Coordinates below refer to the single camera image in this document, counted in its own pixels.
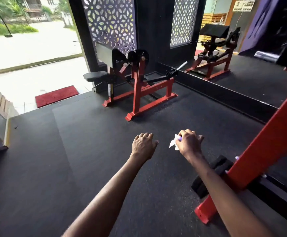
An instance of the preacher curl machine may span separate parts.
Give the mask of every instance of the preacher curl machine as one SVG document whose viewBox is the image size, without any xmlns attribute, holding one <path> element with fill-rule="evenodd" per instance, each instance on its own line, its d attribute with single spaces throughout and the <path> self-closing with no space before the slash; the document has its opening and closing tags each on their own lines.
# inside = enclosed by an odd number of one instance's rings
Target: preacher curl machine
<svg viewBox="0 0 287 237">
<path fill-rule="evenodd" d="M 106 71 L 90 72 L 84 74 L 84 78 L 88 82 L 105 82 L 108 84 L 108 100 L 102 105 L 104 107 L 114 104 L 116 101 L 122 100 L 126 97 L 133 96 L 133 110 L 128 113 L 125 119 L 127 121 L 132 120 L 134 116 L 137 116 L 151 108 L 177 97 L 177 94 L 172 92 L 172 85 L 174 83 L 174 76 L 176 76 L 179 70 L 187 64 L 185 62 L 178 69 L 172 69 L 168 71 L 166 75 L 156 79 L 146 79 L 144 77 L 145 67 L 149 62 L 149 54 L 145 50 L 130 51 L 127 57 L 121 53 L 118 49 L 110 49 L 107 46 L 97 43 L 96 45 L 97 57 L 107 65 Z M 120 70 L 117 69 L 117 62 L 124 62 Z M 126 69 L 131 66 L 131 75 L 125 75 Z M 121 95 L 114 96 L 114 84 L 117 81 L 117 77 L 122 78 L 129 83 L 134 90 L 125 92 Z M 154 93 L 157 90 L 166 87 L 166 95 L 140 107 L 140 99 L 143 96 Z"/>
<path fill-rule="evenodd" d="M 239 35 L 240 35 L 240 27 L 237 27 L 234 31 L 232 31 L 228 36 L 229 26 L 221 26 L 214 24 L 205 24 L 205 26 L 199 32 L 200 35 L 210 36 L 210 41 L 202 41 L 202 46 L 205 47 L 204 51 L 198 55 L 197 60 L 193 63 L 193 66 L 189 69 L 186 69 L 185 72 L 194 71 L 201 75 L 205 75 L 205 80 L 213 79 L 216 76 L 219 76 L 223 73 L 229 72 L 229 64 L 232 58 L 232 54 L 234 49 L 237 47 Z M 216 38 L 223 38 L 225 40 L 216 42 Z M 213 52 L 217 49 L 217 47 L 226 46 L 228 49 L 225 50 L 224 53 L 218 55 L 219 52 L 214 55 Z M 207 63 L 201 64 L 202 60 L 207 61 Z M 213 68 L 220 64 L 225 64 L 225 68 L 222 71 L 219 71 L 215 74 L 212 74 Z M 207 73 L 201 72 L 200 69 L 208 66 Z"/>
</svg>

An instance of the crumpled paper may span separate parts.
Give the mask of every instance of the crumpled paper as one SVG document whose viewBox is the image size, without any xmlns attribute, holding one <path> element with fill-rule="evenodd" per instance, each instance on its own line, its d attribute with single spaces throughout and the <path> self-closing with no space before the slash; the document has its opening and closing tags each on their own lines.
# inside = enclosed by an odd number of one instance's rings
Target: crumpled paper
<svg viewBox="0 0 287 237">
<path fill-rule="evenodd" d="M 171 142 L 170 142 L 170 147 L 173 146 L 173 145 L 175 145 L 175 150 L 179 150 L 178 146 L 177 146 L 176 143 L 175 143 L 176 140 L 182 140 L 182 137 L 179 136 L 179 135 L 177 135 L 177 134 L 175 134 L 175 138 L 174 138 L 173 140 L 171 140 Z"/>
</svg>

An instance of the decorative lattice panel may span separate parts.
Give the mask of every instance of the decorative lattice panel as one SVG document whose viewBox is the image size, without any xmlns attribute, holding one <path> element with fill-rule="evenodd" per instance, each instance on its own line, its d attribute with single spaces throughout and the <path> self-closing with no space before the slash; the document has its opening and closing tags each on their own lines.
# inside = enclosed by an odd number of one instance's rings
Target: decorative lattice panel
<svg viewBox="0 0 287 237">
<path fill-rule="evenodd" d="M 92 40 L 126 54 L 136 49 L 133 0 L 82 0 Z"/>
<path fill-rule="evenodd" d="M 171 47 L 192 41 L 199 0 L 175 0 Z"/>
</svg>

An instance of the red doormat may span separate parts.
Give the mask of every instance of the red doormat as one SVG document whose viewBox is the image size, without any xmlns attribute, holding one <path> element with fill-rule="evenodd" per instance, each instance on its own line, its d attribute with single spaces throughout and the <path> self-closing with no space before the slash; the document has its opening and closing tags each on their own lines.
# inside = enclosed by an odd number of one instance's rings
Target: red doormat
<svg viewBox="0 0 287 237">
<path fill-rule="evenodd" d="M 37 107 L 43 107 L 45 105 L 49 105 L 60 100 L 64 100 L 71 96 L 78 95 L 79 92 L 74 86 L 64 87 L 62 89 L 58 89 L 56 91 L 51 91 L 49 93 L 45 93 L 39 96 L 36 96 Z"/>
</svg>

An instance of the white tile floor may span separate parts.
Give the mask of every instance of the white tile floor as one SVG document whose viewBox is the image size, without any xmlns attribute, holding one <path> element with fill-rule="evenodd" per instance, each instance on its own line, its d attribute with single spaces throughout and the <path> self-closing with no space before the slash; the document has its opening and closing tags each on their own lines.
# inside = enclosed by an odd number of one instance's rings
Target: white tile floor
<svg viewBox="0 0 287 237">
<path fill-rule="evenodd" d="M 83 78 L 84 57 L 0 74 L 0 92 L 19 114 L 37 109 L 35 96 L 74 85 L 80 94 L 91 91 Z"/>
</svg>

